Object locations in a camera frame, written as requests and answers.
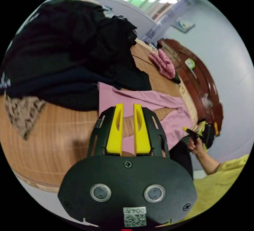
person's arm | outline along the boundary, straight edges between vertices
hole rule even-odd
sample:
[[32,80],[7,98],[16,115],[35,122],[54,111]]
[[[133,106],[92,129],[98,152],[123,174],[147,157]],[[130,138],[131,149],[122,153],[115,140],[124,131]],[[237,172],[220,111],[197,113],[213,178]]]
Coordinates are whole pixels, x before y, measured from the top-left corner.
[[207,175],[214,174],[217,171],[220,163],[205,152],[200,138],[197,139],[196,145],[194,145],[193,140],[190,138],[189,149],[196,155]]
[[202,153],[197,153],[196,157],[207,175],[214,174],[220,165],[217,160],[213,159],[205,151]]

screw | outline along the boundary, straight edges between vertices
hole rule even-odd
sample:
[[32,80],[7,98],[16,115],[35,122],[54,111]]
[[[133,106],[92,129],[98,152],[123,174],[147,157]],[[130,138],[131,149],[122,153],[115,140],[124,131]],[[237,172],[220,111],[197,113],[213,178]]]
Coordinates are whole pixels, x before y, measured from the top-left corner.
[[70,204],[70,203],[65,202],[64,205],[65,205],[68,209],[71,209],[71,204]]
[[126,168],[131,168],[132,167],[132,163],[130,161],[125,161],[124,166]]
[[190,207],[191,207],[191,204],[186,204],[184,207],[183,207],[183,210],[184,211],[187,211],[187,210],[189,210],[190,209]]

qr code label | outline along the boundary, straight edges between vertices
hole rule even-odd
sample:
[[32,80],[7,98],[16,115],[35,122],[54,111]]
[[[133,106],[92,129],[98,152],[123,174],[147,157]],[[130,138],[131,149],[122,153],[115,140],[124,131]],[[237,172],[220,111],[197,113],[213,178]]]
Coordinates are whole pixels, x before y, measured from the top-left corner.
[[145,214],[125,214],[124,215],[125,227],[138,227],[146,226],[146,215]]
[[125,227],[146,226],[146,207],[123,208]]

pile of clothes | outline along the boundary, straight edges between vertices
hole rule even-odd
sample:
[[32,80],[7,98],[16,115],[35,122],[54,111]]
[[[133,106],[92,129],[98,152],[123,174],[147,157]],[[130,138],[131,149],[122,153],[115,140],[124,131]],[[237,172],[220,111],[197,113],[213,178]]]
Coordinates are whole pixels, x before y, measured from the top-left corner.
[[0,94],[90,111],[99,108],[98,82],[149,91],[149,76],[136,67],[130,50],[135,29],[90,0],[46,2],[6,52]]

pink cloth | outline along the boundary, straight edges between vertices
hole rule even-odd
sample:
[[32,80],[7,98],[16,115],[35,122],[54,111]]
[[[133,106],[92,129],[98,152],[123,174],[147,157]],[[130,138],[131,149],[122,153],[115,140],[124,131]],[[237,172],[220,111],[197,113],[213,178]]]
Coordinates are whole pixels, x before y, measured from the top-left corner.
[[[172,149],[184,136],[186,132],[182,127],[191,128],[193,121],[187,111],[182,98],[172,97],[155,91],[119,91],[116,88],[98,83],[99,88],[99,115],[116,104],[124,104],[124,118],[134,115],[133,104],[140,104],[154,111],[159,108],[168,107],[176,110],[169,113],[161,125],[167,136],[169,150]],[[123,138],[123,151],[134,153],[134,135]]]
[[173,79],[175,77],[175,67],[161,49],[158,50],[158,54],[151,52],[149,59],[154,63],[162,76],[167,79]]

